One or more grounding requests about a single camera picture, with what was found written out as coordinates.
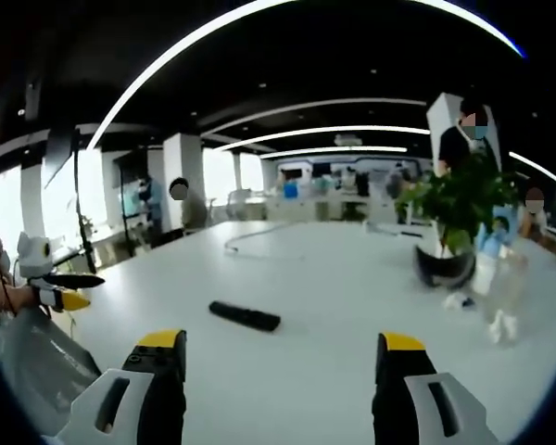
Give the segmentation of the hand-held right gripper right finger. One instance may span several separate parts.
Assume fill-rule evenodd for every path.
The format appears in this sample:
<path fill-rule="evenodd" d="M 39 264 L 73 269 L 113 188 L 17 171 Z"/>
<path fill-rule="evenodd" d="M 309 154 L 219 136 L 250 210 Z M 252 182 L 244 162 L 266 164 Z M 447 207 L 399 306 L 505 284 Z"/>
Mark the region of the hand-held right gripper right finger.
<path fill-rule="evenodd" d="M 498 444 L 484 405 L 453 375 L 439 373 L 418 339 L 378 337 L 372 402 L 376 444 Z"/>

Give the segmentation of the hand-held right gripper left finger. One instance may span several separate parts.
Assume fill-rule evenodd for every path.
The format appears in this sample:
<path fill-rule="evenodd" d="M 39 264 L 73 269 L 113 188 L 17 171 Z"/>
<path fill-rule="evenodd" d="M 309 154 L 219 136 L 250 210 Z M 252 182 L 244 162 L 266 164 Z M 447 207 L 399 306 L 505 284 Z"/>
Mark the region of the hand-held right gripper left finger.
<path fill-rule="evenodd" d="M 185 331 L 146 335 L 120 369 L 105 371 L 71 404 L 55 443 L 182 443 L 185 377 Z"/>

